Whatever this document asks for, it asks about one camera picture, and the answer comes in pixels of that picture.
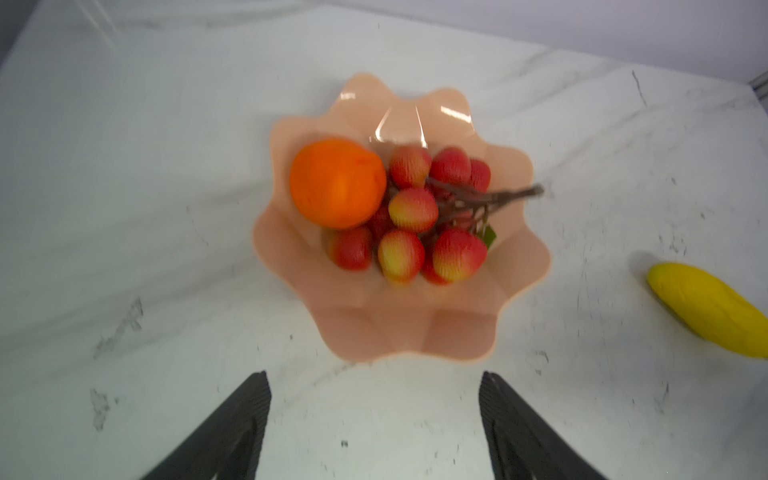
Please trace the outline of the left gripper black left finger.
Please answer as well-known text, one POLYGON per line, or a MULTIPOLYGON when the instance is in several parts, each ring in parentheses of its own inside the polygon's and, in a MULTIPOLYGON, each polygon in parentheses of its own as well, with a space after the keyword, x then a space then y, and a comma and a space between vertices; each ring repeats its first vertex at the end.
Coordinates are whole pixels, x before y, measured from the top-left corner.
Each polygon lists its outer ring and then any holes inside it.
POLYGON ((267 373, 250 375, 146 479, 254 480, 268 423, 267 373))

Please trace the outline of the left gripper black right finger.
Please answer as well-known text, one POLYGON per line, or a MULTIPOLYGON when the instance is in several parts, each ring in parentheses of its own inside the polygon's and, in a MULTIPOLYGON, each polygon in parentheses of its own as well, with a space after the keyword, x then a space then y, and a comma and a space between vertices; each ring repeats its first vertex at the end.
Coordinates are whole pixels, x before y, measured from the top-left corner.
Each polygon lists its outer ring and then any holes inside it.
POLYGON ((478 400, 496 480, 605 480, 500 375, 483 373, 478 400))

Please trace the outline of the yellow banana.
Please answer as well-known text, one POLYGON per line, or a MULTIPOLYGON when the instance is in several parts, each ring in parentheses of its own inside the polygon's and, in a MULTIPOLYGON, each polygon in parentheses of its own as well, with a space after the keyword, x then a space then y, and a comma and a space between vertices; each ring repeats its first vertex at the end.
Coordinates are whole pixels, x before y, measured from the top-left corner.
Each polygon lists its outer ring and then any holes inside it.
POLYGON ((745 357, 767 358, 767 316, 717 277, 686 264, 659 263, 646 280, 701 338, 745 357))

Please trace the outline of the red lychee bunch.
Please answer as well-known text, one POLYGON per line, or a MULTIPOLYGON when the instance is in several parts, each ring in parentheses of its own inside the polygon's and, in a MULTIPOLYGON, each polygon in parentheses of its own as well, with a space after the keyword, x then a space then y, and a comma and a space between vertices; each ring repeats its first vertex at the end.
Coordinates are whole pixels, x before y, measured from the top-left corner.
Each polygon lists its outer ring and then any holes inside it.
POLYGON ((378 208, 359 226, 332 230, 323 246, 347 271, 378 266, 395 285, 418 275, 436 285, 473 276, 496 239, 489 218, 510 204, 540 196, 543 188, 490 188, 490 166, 451 146, 430 155, 415 145, 394 149, 378 208))

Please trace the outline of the orange fake fruit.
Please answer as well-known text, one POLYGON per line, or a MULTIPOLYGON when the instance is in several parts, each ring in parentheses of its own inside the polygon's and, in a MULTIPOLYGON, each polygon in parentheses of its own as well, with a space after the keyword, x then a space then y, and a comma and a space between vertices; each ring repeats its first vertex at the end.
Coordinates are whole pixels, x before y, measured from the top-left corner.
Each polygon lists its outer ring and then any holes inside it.
POLYGON ((342 138, 304 146, 289 172, 289 191, 298 211, 336 230, 366 223, 380 207, 387 182, 377 154, 342 138))

